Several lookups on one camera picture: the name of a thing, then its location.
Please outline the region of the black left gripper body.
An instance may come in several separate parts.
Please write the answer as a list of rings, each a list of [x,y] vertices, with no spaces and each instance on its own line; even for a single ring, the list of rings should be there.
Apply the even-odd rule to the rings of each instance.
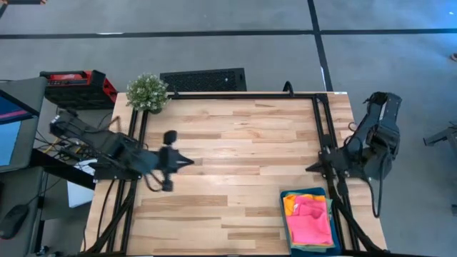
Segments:
[[[173,164],[174,158],[174,149],[172,148],[172,144],[177,140],[177,131],[170,130],[164,134],[164,145],[159,149],[158,157],[159,157],[159,164],[157,169],[162,172],[164,177],[163,181],[161,182],[161,190],[162,191],[172,191],[173,190],[173,183],[170,179],[171,176],[171,169],[175,166]]]

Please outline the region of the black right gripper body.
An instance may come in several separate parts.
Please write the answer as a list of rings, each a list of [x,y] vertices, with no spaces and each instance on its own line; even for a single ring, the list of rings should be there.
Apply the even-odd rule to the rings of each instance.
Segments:
[[[340,148],[325,148],[320,155],[321,164],[328,185],[331,187],[331,195],[348,196],[346,183],[346,163],[343,151]]]

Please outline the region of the orange microfiber towel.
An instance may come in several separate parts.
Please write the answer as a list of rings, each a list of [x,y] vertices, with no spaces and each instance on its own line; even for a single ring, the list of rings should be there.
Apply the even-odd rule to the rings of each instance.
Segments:
[[[283,197],[283,209],[286,216],[298,216],[301,205],[306,201],[304,194],[288,194]]]

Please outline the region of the small potted green plant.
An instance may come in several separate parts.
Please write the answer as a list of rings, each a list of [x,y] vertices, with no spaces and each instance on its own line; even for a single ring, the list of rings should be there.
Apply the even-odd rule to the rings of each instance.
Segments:
[[[136,111],[159,114],[170,101],[168,84],[154,74],[142,74],[127,85],[127,106]]]

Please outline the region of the teal plastic bin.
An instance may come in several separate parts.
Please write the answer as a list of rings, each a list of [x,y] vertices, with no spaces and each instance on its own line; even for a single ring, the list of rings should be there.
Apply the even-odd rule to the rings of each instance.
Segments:
[[[307,198],[298,216],[286,216],[283,197],[288,194],[326,194],[323,188],[280,192],[281,215],[291,257],[337,256],[341,252],[341,244],[333,218],[332,200],[327,197],[326,201]]]

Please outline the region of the white box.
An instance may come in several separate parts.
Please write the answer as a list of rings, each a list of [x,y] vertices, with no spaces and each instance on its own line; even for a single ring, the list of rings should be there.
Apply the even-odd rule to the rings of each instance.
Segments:
[[[96,163],[95,158],[80,161],[74,165],[75,168],[87,173],[89,175],[94,175],[95,170],[90,167],[90,163]],[[94,197],[94,190],[85,188],[83,186],[77,185],[72,182],[67,182],[67,193],[68,193],[68,202],[69,208],[76,208],[78,206],[84,205],[92,201]]]

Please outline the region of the black desk crossbar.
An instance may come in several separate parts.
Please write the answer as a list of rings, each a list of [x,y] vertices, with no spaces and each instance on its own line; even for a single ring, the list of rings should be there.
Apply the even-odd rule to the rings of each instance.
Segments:
[[[96,184],[92,175],[39,150],[32,150],[29,165],[30,167],[42,167],[45,172],[84,188],[95,189]]]

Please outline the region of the red and black crate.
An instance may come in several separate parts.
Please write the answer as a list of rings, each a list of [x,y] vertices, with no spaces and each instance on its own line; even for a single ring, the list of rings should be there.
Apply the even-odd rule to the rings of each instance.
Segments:
[[[41,71],[39,75],[47,80],[45,98],[61,109],[112,109],[116,103],[118,91],[100,71]]]

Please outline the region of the black metal stand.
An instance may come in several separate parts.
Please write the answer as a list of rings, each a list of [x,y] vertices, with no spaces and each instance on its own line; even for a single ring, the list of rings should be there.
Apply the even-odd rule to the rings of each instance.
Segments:
[[[448,128],[435,133],[432,136],[423,138],[426,146],[434,146],[440,141],[447,141],[457,157],[457,124],[451,124]]]

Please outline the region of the grey desk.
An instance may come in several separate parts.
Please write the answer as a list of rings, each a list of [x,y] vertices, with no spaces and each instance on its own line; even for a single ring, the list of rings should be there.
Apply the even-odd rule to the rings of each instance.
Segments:
[[[45,88],[46,79],[43,77],[0,82],[0,92],[4,91],[37,112],[41,110]],[[28,202],[39,190],[42,171],[29,167],[38,121],[39,117],[35,116],[19,122],[10,164],[0,166],[0,181],[4,183],[0,196],[0,220],[14,206]],[[19,232],[11,239],[0,239],[0,257],[24,257],[27,254],[35,214],[30,208]]]

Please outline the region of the computer monitor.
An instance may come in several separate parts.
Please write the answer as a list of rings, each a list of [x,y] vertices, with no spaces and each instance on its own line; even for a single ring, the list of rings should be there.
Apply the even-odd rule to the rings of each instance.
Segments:
[[[0,173],[12,165],[21,122],[38,116],[37,110],[0,89]]]

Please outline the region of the black computer mouse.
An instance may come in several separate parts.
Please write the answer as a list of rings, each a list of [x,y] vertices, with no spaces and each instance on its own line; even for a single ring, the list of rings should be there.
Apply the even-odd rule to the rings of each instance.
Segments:
[[[0,239],[12,239],[20,230],[29,212],[25,204],[14,206],[0,221]]]

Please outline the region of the black aluminium extrusion frame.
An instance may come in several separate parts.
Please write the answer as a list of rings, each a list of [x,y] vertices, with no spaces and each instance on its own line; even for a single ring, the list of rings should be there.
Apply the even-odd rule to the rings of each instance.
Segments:
[[[136,184],[131,213],[109,244],[129,256],[288,254],[280,193],[325,187],[308,167],[319,136],[338,143],[353,113],[340,93],[183,93],[159,114],[136,112],[119,94],[113,131],[155,150],[175,130],[175,147],[194,161],[173,177],[171,193]]]

